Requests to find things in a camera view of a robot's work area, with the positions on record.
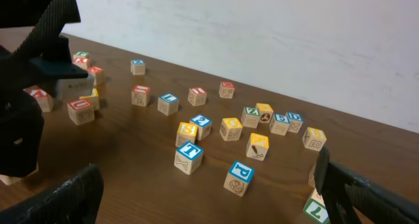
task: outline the alphabet block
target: alphabet block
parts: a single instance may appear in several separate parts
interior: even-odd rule
[[[231,99],[233,98],[234,94],[234,84],[221,82],[219,94],[221,98]]]
[[[158,98],[157,110],[166,116],[176,113],[179,109],[179,98],[173,94],[164,94]]]
[[[136,85],[131,92],[131,103],[138,106],[147,106],[150,102],[150,87]]]
[[[67,108],[70,119],[76,125],[94,121],[93,105],[85,99],[69,102]]]
[[[287,116],[275,113],[270,121],[270,132],[284,136],[289,128],[290,122]]]
[[[175,167],[190,175],[202,162],[204,149],[188,141],[177,148],[175,153]]]
[[[224,181],[224,188],[243,197],[255,170],[242,162],[236,161],[231,166]]]
[[[220,126],[221,137],[225,141],[236,141],[240,139],[243,126],[237,118],[223,119]]]
[[[306,133],[302,137],[302,143],[307,149],[320,151],[326,143],[326,135],[322,130],[308,127]]]
[[[261,123],[269,123],[272,115],[274,114],[274,110],[271,108],[270,105],[267,103],[257,103],[256,108],[261,113],[261,119],[259,122]]]
[[[316,164],[313,166],[313,168],[310,170],[310,173],[308,174],[308,185],[311,187],[316,187],[316,182],[314,181],[315,170],[316,170]]]
[[[105,72],[100,67],[89,67],[87,72],[90,73],[94,77],[94,86],[98,86],[105,82]]]
[[[143,60],[131,60],[131,73],[132,75],[144,75],[145,63]]]
[[[37,164],[37,168],[26,177],[37,173],[38,170],[39,169],[38,169],[38,164]],[[12,177],[12,176],[0,175],[0,181],[2,181],[5,185],[12,185],[13,183],[16,183],[26,177]]]
[[[188,141],[195,143],[197,131],[198,131],[197,125],[186,123],[186,122],[181,122],[181,124],[179,125],[179,129],[177,129],[176,143],[175,143],[176,147],[179,147]]]
[[[242,118],[240,120],[243,126],[256,128],[259,124],[260,117],[261,114],[259,113],[259,110],[255,108],[244,107]]]
[[[329,214],[327,213],[325,203],[316,189],[313,190],[302,211],[319,223],[327,224],[329,222]]]
[[[77,53],[73,55],[73,60],[76,58],[89,58],[89,57],[90,57],[89,52],[78,51]]]
[[[91,103],[93,105],[93,110],[99,110],[100,109],[99,94],[98,94],[98,90],[96,90],[96,88],[93,88],[91,95],[80,96],[80,100],[81,99],[86,99],[89,103]]]
[[[200,87],[189,89],[188,101],[193,106],[204,105],[206,100],[207,92],[204,89]]]
[[[89,58],[75,58],[73,60],[73,64],[79,66],[80,68],[87,70],[90,67],[90,59]]]
[[[29,94],[37,100],[39,107],[41,107],[43,113],[52,111],[52,108],[54,106],[54,100],[44,90],[32,89],[29,91]]]
[[[293,113],[293,112],[287,112],[286,115],[290,122],[288,132],[298,133],[303,122],[302,116],[299,115],[298,113]]]
[[[269,149],[269,138],[264,135],[256,133],[250,134],[249,141],[246,147],[246,156],[249,158],[263,161],[268,153]]]
[[[211,132],[212,121],[203,115],[197,115],[191,118],[189,123],[196,124],[198,126],[198,136],[196,137],[197,140],[204,139]]]

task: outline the green block face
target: green block face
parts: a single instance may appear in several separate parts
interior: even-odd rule
[[[259,113],[259,110],[255,109],[255,108],[244,107],[244,111],[248,115],[261,116],[261,114]]]
[[[327,214],[325,206],[315,201],[314,199],[310,199],[307,202],[307,205],[304,207],[303,211],[305,214],[309,215],[312,219],[315,219],[321,224],[326,224],[329,222],[329,214]]]
[[[76,56],[80,56],[80,57],[87,58],[87,57],[89,57],[89,52],[78,51],[78,52],[76,53]]]

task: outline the brown table surface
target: brown table surface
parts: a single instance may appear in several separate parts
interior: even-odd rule
[[[1,30],[0,45],[14,50],[28,31]],[[11,186],[0,182],[0,210],[94,163],[105,182],[97,223],[315,223],[302,213],[313,190],[308,173],[318,156],[302,145],[307,126],[325,132],[332,161],[419,202],[419,134],[237,82],[233,99],[221,99],[219,85],[227,79],[68,37],[72,53],[90,52],[105,70],[107,82],[98,87],[102,109],[94,122],[76,126],[65,103],[56,102],[53,112],[44,114],[39,172]],[[146,75],[130,73],[132,58],[145,60]],[[147,107],[131,104],[135,84],[151,87]],[[189,88],[196,86],[208,91],[206,105],[193,107],[187,101]],[[168,92],[180,100],[179,111],[169,117],[157,111],[157,98]],[[240,118],[244,106],[257,102],[269,103],[277,113],[301,113],[300,132],[279,136],[259,124],[244,128],[239,141],[223,141],[221,119]],[[204,148],[202,164],[188,176],[173,165],[175,138],[179,123],[198,113],[213,125],[211,134],[197,143]],[[264,161],[246,157],[251,132],[269,136]],[[255,169],[242,198],[223,188],[235,160]]]

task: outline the dark wood tabletop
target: dark wood tabletop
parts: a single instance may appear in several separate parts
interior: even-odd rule
[[[1,30],[0,45],[14,50],[28,31]],[[68,37],[72,53],[89,52],[105,70],[106,83],[98,87],[100,112],[94,122],[76,126],[65,102],[56,101],[53,112],[43,114],[39,172],[11,186],[0,182],[0,211],[92,163],[99,166],[105,182],[96,223],[315,223],[302,213],[313,189],[308,173],[318,156],[302,144],[307,126],[325,132],[332,161],[419,202],[419,134],[238,82],[233,82],[233,99],[222,99],[219,85],[228,79]],[[145,60],[146,75],[131,74],[133,58]],[[151,87],[147,107],[131,104],[136,84]],[[205,105],[193,107],[187,96],[189,88],[197,86],[207,90],[208,97]],[[180,101],[179,111],[168,117],[157,111],[157,98],[163,93],[175,94]],[[224,141],[219,134],[221,119],[240,118],[245,106],[256,103],[269,103],[276,113],[300,113],[304,117],[300,132],[279,136],[270,133],[268,124],[259,124],[257,129],[245,127],[238,141]],[[202,164],[188,176],[173,165],[176,132],[180,122],[189,122],[198,113],[213,125],[211,134],[197,142],[204,148]],[[264,161],[246,157],[252,132],[269,137]],[[223,188],[235,160],[255,169],[242,198]]]

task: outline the white backdrop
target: white backdrop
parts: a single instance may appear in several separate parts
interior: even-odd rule
[[[419,132],[418,0],[77,0],[64,32]]]

